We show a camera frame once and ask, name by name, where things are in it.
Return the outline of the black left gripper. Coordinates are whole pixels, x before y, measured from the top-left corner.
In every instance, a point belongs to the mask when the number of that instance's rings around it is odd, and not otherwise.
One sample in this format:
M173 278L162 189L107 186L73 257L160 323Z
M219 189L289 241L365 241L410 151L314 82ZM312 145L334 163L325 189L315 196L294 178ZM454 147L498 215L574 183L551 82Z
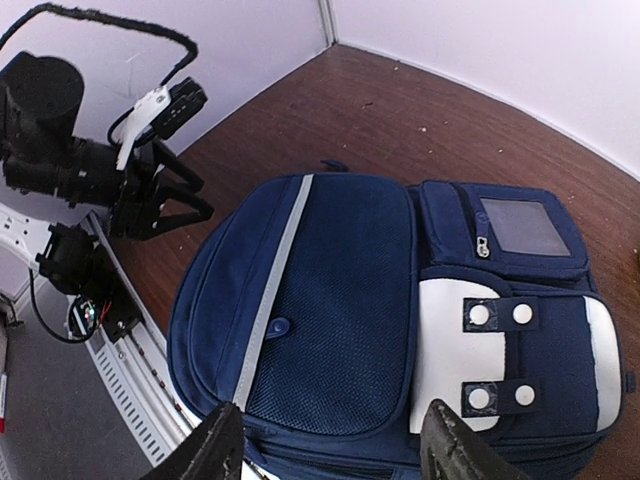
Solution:
M199 196L204 180L165 144L206 102L203 88L188 77L149 91L124 116L116 159L123 181L110 209L109 236L154 238L211 219L214 207Z

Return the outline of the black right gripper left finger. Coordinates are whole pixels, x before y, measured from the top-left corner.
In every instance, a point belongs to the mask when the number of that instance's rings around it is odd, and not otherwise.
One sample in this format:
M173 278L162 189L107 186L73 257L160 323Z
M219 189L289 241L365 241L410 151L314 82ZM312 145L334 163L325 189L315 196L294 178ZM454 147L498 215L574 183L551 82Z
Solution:
M237 406L220 403L144 480L240 479L243 420Z

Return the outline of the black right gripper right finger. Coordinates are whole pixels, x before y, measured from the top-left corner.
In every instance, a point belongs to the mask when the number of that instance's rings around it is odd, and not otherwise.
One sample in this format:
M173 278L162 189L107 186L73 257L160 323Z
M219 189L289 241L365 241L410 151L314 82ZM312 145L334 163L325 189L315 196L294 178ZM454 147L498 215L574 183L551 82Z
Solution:
M434 399L420 433L423 479L529 479L507 463L443 400Z

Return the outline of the navy blue student backpack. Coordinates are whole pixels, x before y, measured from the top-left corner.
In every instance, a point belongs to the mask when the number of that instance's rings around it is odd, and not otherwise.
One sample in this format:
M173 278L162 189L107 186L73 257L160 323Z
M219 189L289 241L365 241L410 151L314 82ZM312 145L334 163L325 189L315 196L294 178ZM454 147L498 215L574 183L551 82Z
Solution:
M569 479L635 378L565 205L544 189L357 173L258 186L174 299L171 382L243 415L283 479L415 479L444 401L534 479Z

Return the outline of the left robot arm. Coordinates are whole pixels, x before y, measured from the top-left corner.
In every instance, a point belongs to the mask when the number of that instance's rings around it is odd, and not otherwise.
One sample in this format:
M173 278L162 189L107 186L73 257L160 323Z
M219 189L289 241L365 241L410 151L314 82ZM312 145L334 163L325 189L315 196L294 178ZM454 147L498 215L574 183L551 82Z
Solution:
M78 344L104 331L111 341L141 321L111 264L110 237L148 240L207 221L203 180L180 162L166 140L206 103L192 79L160 87L125 118L120 145L73 133L84 80L69 62L28 52L1 72L1 164L8 187L104 207L107 222L92 234L80 225L39 221L3 209L1 243L59 292L73 297L62 341Z

